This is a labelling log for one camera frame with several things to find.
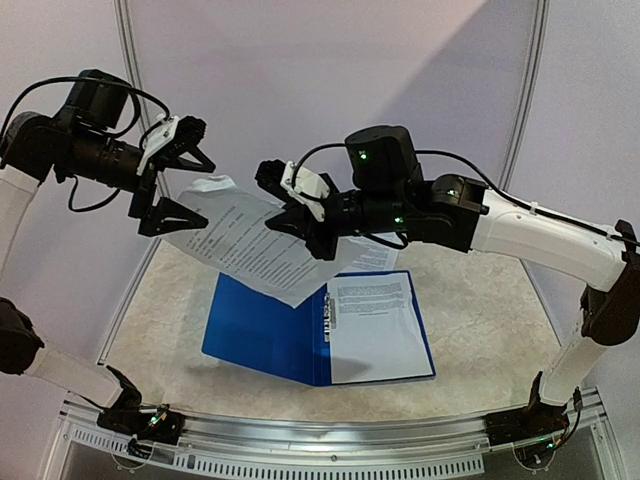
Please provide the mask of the left aluminium frame post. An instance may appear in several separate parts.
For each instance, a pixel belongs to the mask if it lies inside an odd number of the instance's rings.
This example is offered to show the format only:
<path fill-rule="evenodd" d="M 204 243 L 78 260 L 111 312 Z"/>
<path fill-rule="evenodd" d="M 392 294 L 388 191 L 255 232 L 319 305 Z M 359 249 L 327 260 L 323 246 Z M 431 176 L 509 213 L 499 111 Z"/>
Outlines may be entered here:
<path fill-rule="evenodd" d="M 144 86 L 134 36 L 131 2 L 126 0 L 114 0 L 113 5 L 120 37 L 126 78 L 134 87 L 143 90 Z M 161 113 L 162 110 L 149 100 L 141 100 L 140 104 L 141 111 L 138 121 L 138 130 L 141 133 L 144 133 L 151 126 L 154 114 Z M 150 239 L 150 244 L 136 270 L 136 274 L 134 276 L 135 280 L 140 280 L 144 276 L 159 246 L 159 237 L 153 237 Z"/>

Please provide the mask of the aluminium front rail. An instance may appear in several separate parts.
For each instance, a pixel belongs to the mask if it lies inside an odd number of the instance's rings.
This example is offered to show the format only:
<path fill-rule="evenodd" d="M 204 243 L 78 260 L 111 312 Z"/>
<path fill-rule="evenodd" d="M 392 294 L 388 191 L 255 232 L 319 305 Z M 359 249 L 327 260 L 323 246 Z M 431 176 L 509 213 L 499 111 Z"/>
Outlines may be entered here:
<path fill-rule="evenodd" d="M 328 423 L 191 414 L 179 443 L 128 455 L 128 437 L 97 427 L 97 412 L 67 398 L 45 479 L 623 479 L 597 390 L 570 416 L 574 434 L 551 459 L 497 444 L 481 413 L 409 421 Z"/>

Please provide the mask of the metal folder clip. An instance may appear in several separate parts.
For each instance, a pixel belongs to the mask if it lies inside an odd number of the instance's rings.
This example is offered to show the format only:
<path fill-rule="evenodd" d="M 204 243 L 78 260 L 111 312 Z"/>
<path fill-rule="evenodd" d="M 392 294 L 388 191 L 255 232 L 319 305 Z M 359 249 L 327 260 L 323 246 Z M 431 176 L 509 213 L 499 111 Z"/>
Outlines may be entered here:
<path fill-rule="evenodd" d="M 331 341 L 331 335 L 336 328 L 336 300 L 329 290 L 326 290 L 322 297 L 322 338 L 325 343 L 329 343 Z"/>

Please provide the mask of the printed paper sheet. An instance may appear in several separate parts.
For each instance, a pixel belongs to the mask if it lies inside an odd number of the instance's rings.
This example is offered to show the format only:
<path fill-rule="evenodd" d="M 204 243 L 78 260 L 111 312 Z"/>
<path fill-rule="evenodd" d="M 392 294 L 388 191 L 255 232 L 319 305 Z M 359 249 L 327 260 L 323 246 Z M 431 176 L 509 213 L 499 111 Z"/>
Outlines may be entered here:
<path fill-rule="evenodd" d="M 327 294 L 333 385 L 436 376 L 409 271 L 340 275 L 328 282 Z"/>
<path fill-rule="evenodd" d="M 364 237 L 348 237 L 362 251 L 358 258 L 342 270 L 342 273 L 393 271 L 399 251 Z"/>
<path fill-rule="evenodd" d="M 200 230 L 164 237 L 172 246 L 247 287 L 296 307 L 341 271 L 311 256 L 299 239 L 265 221 L 280 209 L 236 186 L 228 176 L 198 179 L 178 202 L 204 216 Z"/>

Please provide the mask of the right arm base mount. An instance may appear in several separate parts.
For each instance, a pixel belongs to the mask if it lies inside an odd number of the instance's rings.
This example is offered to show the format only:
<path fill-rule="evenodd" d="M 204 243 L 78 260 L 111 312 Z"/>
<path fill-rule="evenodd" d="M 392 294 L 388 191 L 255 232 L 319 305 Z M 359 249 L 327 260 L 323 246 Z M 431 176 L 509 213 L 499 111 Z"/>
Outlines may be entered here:
<path fill-rule="evenodd" d="M 546 435 L 561 431 L 557 440 L 545 445 L 546 450 L 555 450 L 564 445 L 579 425 L 583 408 L 582 393 L 579 387 L 573 392 L 572 405 L 576 413 L 573 426 L 570 426 L 567 405 L 554 406 L 541 399 L 540 384 L 543 372 L 535 377 L 524 407 L 486 414 L 483 417 L 484 432 L 489 445 L 499 446 L 534 438 L 544 439 Z"/>

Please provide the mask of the blue plastic folder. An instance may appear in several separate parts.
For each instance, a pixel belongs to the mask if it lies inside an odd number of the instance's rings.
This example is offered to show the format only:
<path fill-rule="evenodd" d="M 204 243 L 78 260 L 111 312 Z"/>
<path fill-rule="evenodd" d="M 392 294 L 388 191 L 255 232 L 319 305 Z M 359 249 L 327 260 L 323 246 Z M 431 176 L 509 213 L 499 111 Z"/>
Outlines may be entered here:
<path fill-rule="evenodd" d="M 308 386 L 337 386 L 331 383 L 329 343 L 322 338 L 327 284 L 293 308 L 228 275 L 220 276 L 202 352 Z"/>

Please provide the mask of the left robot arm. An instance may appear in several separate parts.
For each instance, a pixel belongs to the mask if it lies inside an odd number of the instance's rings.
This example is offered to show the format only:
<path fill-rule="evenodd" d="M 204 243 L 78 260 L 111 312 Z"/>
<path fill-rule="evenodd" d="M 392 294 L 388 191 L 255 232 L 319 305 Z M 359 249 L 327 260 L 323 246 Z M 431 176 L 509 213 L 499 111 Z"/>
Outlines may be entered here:
<path fill-rule="evenodd" d="M 155 96 L 98 69 L 58 76 L 27 87 L 1 126 L 1 262 L 6 264 L 28 231 L 40 232 L 50 195 L 45 182 L 82 179 L 112 189 L 90 213 L 126 192 L 127 215 L 138 232 L 156 237 L 207 226 L 207 219 L 157 191 L 167 169 L 211 173 L 213 161 L 199 144 L 206 123 L 177 116 Z"/>

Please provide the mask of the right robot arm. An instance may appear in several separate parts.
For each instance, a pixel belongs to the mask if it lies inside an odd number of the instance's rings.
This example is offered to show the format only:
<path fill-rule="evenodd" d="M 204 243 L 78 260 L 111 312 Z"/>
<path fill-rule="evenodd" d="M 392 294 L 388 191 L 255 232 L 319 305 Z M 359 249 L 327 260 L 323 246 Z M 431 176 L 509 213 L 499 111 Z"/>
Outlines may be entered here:
<path fill-rule="evenodd" d="M 527 202 L 499 189 L 483 172 L 424 178 L 420 151 L 402 126 L 379 125 L 341 142 L 354 187 L 340 191 L 303 161 L 265 160 L 258 186 L 282 201 L 271 230 L 302 240 L 311 255 L 332 260 L 347 236 L 396 236 L 396 247 L 435 244 L 462 253 L 514 257 L 583 281 L 582 324 L 558 358 L 536 377 L 517 427 L 537 436 L 566 403 L 604 351 L 639 326 L 639 242 L 619 221 L 599 226 Z"/>

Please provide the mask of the aluminium frame post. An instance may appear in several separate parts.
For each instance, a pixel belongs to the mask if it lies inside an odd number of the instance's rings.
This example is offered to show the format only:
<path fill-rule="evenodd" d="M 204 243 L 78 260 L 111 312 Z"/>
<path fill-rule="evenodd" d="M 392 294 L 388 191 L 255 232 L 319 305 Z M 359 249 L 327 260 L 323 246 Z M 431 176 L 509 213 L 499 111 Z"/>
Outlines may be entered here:
<path fill-rule="evenodd" d="M 113 5 L 120 37 L 126 78 L 134 87 L 143 90 L 144 86 L 134 36 L 131 2 L 126 0 L 114 0 Z M 144 133 L 151 126 L 154 114 L 161 113 L 162 110 L 149 100 L 141 100 L 140 104 L 141 111 L 138 121 L 138 130 L 141 133 Z M 159 237 L 153 237 L 150 239 L 150 244 L 136 270 L 136 274 L 134 276 L 135 280 L 140 280 L 144 276 L 159 246 Z"/>
<path fill-rule="evenodd" d="M 509 187 L 515 172 L 543 55 L 550 2 L 548 0 L 538 0 L 534 2 L 534 6 L 515 119 L 509 136 L 504 164 L 499 176 L 498 185 L 502 189 Z"/>

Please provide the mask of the right aluminium frame post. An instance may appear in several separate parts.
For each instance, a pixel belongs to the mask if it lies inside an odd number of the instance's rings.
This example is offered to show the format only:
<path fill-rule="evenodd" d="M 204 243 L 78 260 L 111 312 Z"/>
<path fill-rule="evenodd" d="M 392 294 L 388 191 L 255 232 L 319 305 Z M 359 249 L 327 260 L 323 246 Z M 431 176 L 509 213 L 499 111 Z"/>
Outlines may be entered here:
<path fill-rule="evenodd" d="M 515 119 L 509 136 L 504 164 L 499 176 L 498 185 L 502 189 L 509 187 L 515 172 L 543 55 L 550 2 L 548 0 L 538 0 L 534 2 L 534 6 Z"/>

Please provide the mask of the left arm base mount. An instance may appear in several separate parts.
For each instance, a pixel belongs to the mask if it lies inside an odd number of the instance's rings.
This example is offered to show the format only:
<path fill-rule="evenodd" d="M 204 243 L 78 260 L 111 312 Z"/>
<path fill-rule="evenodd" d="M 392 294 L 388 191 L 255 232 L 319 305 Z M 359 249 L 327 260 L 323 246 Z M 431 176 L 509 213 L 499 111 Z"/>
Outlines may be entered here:
<path fill-rule="evenodd" d="M 98 415 L 97 426 L 112 432 L 136 436 L 138 440 L 177 445 L 186 416 L 167 404 L 143 406 L 142 394 L 119 370 L 107 366 L 121 392 L 115 402 Z"/>

